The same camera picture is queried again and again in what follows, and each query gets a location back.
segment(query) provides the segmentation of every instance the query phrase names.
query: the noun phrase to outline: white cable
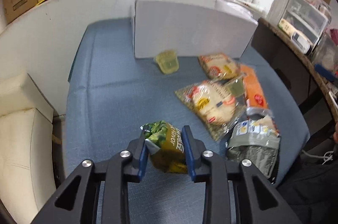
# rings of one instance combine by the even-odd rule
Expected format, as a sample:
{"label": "white cable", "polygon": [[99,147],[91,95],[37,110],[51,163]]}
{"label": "white cable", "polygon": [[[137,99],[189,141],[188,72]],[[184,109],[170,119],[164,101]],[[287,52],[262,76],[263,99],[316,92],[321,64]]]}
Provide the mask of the white cable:
{"label": "white cable", "polygon": [[322,165],[324,165],[327,161],[332,160],[332,158],[333,158],[333,155],[332,155],[333,151],[328,151],[328,152],[326,152],[326,153],[324,154],[324,157],[326,157],[326,154],[327,154],[327,153],[330,153],[331,155],[329,156],[328,159],[324,159],[324,163],[322,163]]}
{"label": "white cable", "polygon": [[319,156],[319,155],[313,155],[313,154],[309,154],[309,153],[307,153],[306,151],[304,151],[304,150],[301,150],[306,156],[308,156],[308,157],[312,157],[312,158],[319,158],[319,159],[329,159],[330,158],[330,156],[325,156],[327,153],[325,153],[325,155],[324,156]]}

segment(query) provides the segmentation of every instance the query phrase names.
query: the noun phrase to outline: metal screw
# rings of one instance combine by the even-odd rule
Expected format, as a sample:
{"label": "metal screw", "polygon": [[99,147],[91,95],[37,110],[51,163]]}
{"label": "metal screw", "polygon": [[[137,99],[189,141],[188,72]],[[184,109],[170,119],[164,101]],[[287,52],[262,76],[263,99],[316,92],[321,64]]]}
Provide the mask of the metal screw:
{"label": "metal screw", "polygon": [[82,166],[84,166],[85,168],[90,167],[92,165],[92,162],[88,159],[82,161]]}
{"label": "metal screw", "polygon": [[214,153],[212,151],[206,150],[206,151],[203,152],[203,155],[205,157],[212,157],[214,155]]}
{"label": "metal screw", "polygon": [[243,166],[250,167],[251,166],[251,161],[249,159],[244,159],[242,161]]}
{"label": "metal screw", "polygon": [[120,156],[121,157],[128,157],[128,156],[130,156],[130,151],[121,151]]}

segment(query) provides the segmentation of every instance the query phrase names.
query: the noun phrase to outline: green snack bag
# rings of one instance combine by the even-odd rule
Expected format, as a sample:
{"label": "green snack bag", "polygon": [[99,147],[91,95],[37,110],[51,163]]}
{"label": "green snack bag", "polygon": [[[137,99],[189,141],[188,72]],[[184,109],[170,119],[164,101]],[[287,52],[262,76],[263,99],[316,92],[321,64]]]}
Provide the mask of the green snack bag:
{"label": "green snack bag", "polygon": [[144,126],[148,126],[144,137],[154,167],[165,173],[187,174],[181,131],[163,120]]}

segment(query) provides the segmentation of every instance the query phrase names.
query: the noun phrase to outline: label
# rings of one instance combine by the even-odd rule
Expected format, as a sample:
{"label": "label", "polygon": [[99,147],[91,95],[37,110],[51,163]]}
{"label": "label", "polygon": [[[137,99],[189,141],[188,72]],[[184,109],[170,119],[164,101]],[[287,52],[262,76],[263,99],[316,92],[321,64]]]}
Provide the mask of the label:
{"label": "label", "polygon": [[208,123],[212,123],[213,121],[216,120],[216,117],[211,117],[209,120],[208,120]]}
{"label": "label", "polygon": [[255,94],[254,98],[255,98],[256,102],[258,103],[258,105],[261,105],[261,106],[264,105],[263,97],[261,95]]}
{"label": "label", "polygon": [[209,73],[212,76],[220,76],[221,75],[221,70],[220,70],[219,67],[212,66],[212,67],[210,67]]}
{"label": "label", "polygon": [[27,3],[27,0],[21,0],[19,1],[18,3],[16,3],[14,6],[13,6],[13,11],[14,10],[17,10],[19,7],[21,7],[24,3]]}
{"label": "label", "polygon": [[249,126],[249,132],[250,133],[260,133],[261,132],[261,125],[255,126],[254,124],[250,124]]}
{"label": "label", "polygon": [[180,152],[184,152],[184,146],[181,138],[181,131],[170,125],[170,130],[167,131],[167,139],[166,143],[170,142],[172,147]]}
{"label": "label", "polygon": [[223,69],[225,74],[232,74],[232,70],[227,65],[224,65]]}
{"label": "label", "polygon": [[246,134],[248,132],[248,121],[244,121],[237,129],[236,135]]}
{"label": "label", "polygon": [[261,134],[268,134],[269,128],[267,126],[262,126]]}
{"label": "label", "polygon": [[192,97],[199,92],[199,89],[197,86],[193,86],[190,90],[185,92],[185,96],[186,98],[188,98],[189,100],[192,99]]}
{"label": "label", "polygon": [[208,98],[201,98],[197,101],[196,108],[197,110],[203,109],[207,104],[209,104],[210,100]]}
{"label": "label", "polygon": [[228,59],[228,57],[224,53],[218,53],[213,55],[207,55],[207,56],[201,56],[201,60],[205,63],[208,63],[212,60],[218,60],[218,59]]}
{"label": "label", "polygon": [[225,105],[231,105],[231,104],[233,104],[233,103],[235,103],[235,98],[234,98],[234,96],[231,96],[231,99],[230,100],[227,100],[227,101],[223,101],[223,104],[225,104]]}

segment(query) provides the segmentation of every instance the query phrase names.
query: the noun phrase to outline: stone countertop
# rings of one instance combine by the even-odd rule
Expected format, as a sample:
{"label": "stone countertop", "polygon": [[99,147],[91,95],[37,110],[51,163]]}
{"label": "stone countertop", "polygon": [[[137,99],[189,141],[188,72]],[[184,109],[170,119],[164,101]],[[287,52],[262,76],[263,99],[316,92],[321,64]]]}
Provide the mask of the stone countertop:
{"label": "stone countertop", "polygon": [[310,75],[312,76],[317,86],[320,88],[321,92],[323,93],[326,103],[330,109],[331,115],[335,123],[337,123],[338,122],[338,110],[335,107],[333,101],[331,100],[330,95],[328,94],[329,88],[326,85],[328,81],[315,71],[314,66],[312,62],[310,61],[310,59],[306,55],[300,52],[300,50],[291,42],[290,37],[284,31],[270,24],[264,18],[260,18],[259,22],[267,26],[273,33],[275,33],[289,47],[289,49],[292,50],[292,52],[298,57],[298,59],[302,62],[305,68],[309,71]]}

